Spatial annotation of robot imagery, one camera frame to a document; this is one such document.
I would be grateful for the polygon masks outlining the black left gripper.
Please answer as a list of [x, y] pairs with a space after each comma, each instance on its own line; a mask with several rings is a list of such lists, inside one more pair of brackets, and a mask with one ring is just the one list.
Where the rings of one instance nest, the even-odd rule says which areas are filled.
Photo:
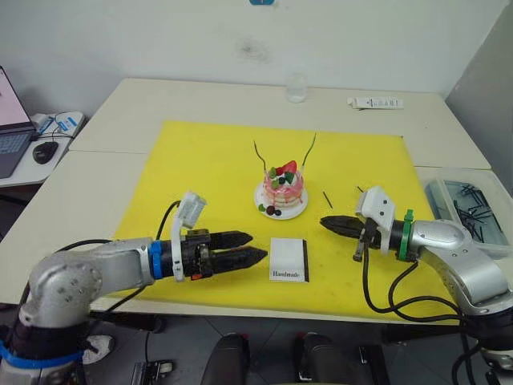
[[[211, 234], [206, 229], [189, 230], [182, 240], [184, 275], [196, 281], [210, 278], [213, 272], [227, 273], [255, 265], [268, 252], [252, 246], [241, 247], [251, 240], [250, 234], [238, 230]], [[216, 252], [212, 257], [210, 250], [225, 251]]]

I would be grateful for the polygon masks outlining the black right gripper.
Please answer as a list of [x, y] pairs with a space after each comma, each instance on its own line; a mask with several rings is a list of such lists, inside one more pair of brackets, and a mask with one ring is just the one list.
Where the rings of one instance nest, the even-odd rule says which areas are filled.
[[354, 261], [363, 261], [366, 249], [380, 249], [381, 234], [377, 223], [367, 219], [364, 224], [351, 216], [326, 216], [320, 223], [329, 231], [343, 237], [357, 238], [358, 244], [353, 254]]

